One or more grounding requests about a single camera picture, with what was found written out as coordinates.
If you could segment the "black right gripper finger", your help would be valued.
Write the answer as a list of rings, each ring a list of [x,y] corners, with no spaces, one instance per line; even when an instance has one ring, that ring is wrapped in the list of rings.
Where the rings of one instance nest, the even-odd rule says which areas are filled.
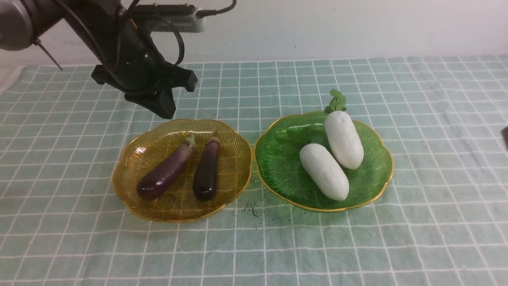
[[[501,137],[503,140],[503,144],[506,147],[506,150],[508,150],[508,126],[504,127],[501,130]]]

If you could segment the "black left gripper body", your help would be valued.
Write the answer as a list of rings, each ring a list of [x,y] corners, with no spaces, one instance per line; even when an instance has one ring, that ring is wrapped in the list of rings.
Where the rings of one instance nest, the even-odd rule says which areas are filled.
[[[99,59],[91,76],[96,83],[111,85],[129,94],[183,87],[193,92],[197,77],[179,66],[185,56],[181,34],[172,30],[178,58],[169,63],[151,38],[152,31],[131,18],[134,0],[125,8],[119,0],[67,0],[65,19]]]

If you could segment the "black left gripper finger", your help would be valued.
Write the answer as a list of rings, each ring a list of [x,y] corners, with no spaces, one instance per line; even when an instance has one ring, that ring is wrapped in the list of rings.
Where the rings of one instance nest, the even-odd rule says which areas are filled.
[[[172,89],[142,94],[126,93],[125,100],[150,110],[162,119],[170,120],[176,112]]]

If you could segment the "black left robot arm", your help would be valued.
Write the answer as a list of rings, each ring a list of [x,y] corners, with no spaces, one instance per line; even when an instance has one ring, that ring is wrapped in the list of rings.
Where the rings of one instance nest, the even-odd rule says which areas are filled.
[[[61,20],[96,56],[91,78],[123,92],[125,99],[160,118],[172,119],[176,104],[172,90],[193,92],[194,71],[180,67],[185,45],[173,24],[155,6],[136,14],[138,1],[125,8],[120,0],[2,0],[1,49],[21,51],[42,47],[40,37]],[[179,42],[179,58],[165,60],[151,38],[153,22],[167,25]]]

